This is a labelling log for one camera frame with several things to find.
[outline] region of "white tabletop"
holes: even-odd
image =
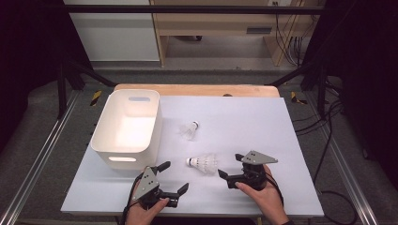
[[[311,176],[281,97],[161,97],[163,128],[158,164],[171,167],[157,175],[160,188],[176,192],[190,183],[177,208],[164,208],[164,216],[257,217],[256,204],[238,189],[229,189],[217,174],[204,175],[185,165],[185,159],[215,153],[219,169],[242,174],[235,154],[255,150],[277,158],[268,164],[284,197],[286,214],[322,217]],[[193,141],[178,134],[178,127],[200,123]],[[120,215],[126,206],[137,171],[113,170],[90,147],[61,208],[74,215]]]

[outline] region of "shuttlecock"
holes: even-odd
[[[215,154],[206,154],[200,157],[187,158],[187,165],[194,167],[206,174],[214,174],[217,171],[217,159]]]
[[[199,123],[196,121],[193,121],[192,123],[188,125],[183,125],[179,128],[179,132],[187,140],[192,140],[193,136],[195,135],[196,129],[199,128]]]

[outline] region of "horizontal black bar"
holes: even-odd
[[[70,13],[199,13],[199,14],[285,14],[323,15],[340,12],[324,7],[242,7],[242,6],[115,6],[115,5],[65,5],[43,6],[47,9],[64,9]]]

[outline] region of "wooden panel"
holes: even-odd
[[[115,87],[120,89],[156,90],[162,96],[224,96],[234,97],[270,97],[278,98],[278,89],[274,86],[260,85],[196,85],[196,84],[135,84],[122,83]]]

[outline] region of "person's right hand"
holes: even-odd
[[[264,165],[264,169],[266,170],[266,173],[272,175],[267,165]],[[261,212],[270,223],[277,225],[284,224],[289,221],[289,218],[284,212],[278,191],[270,182],[267,182],[266,187],[259,191],[239,182],[236,183],[236,186],[257,203]]]

